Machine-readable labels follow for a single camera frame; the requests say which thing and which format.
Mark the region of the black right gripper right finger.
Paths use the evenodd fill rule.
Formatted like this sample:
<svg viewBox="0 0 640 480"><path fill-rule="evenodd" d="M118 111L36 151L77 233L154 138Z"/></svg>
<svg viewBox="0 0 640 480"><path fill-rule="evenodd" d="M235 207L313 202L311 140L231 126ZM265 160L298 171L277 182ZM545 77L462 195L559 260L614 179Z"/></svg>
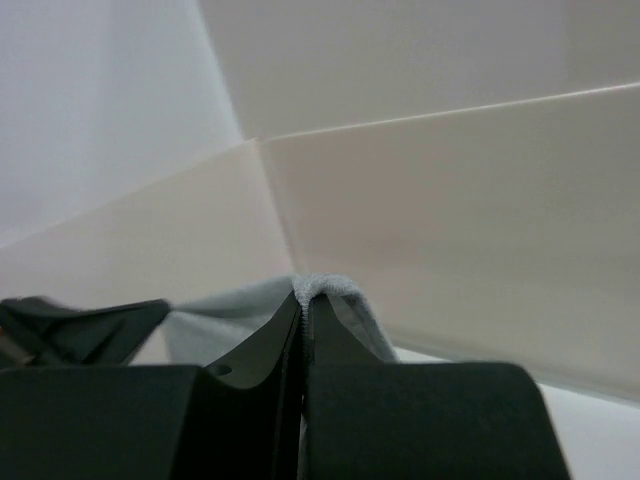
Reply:
<svg viewBox="0 0 640 480"><path fill-rule="evenodd" d="M339 297L308 310L311 479L566 479L544 398L504 362L390 363L348 329Z"/></svg>

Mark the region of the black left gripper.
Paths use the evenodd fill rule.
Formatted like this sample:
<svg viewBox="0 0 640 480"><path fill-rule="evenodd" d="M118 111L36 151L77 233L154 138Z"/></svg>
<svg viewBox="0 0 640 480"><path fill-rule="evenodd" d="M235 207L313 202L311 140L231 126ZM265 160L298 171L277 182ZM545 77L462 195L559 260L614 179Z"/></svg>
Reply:
<svg viewBox="0 0 640 480"><path fill-rule="evenodd" d="M126 365L171 312L162 299L72 309L46 297L1 301L1 368Z"/></svg>

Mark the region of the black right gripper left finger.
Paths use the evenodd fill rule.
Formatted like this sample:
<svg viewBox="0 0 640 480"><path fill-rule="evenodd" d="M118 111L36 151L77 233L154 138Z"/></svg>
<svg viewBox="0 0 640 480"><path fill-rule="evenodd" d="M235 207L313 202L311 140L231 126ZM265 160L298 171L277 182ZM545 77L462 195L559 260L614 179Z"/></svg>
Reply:
<svg viewBox="0 0 640 480"><path fill-rule="evenodd" d="M1 368L5 479L293 479L301 309L206 365Z"/></svg>

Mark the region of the grey tank top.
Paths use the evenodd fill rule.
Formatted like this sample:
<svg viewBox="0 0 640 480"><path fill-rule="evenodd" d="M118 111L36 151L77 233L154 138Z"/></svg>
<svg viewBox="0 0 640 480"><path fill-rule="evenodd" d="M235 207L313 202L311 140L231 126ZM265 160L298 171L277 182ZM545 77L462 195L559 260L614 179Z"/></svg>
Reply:
<svg viewBox="0 0 640 480"><path fill-rule="evenodd" d="M275 277L175 305L162 323L170 359L202 366L214 362L263 327L291 293L302 309L306 361L312 358L314 343L308 310L311 300L321 294L339 297L353 310L355 317L345 326L371 353L384 362L398 361L356 282L329 273Z"/></svg>

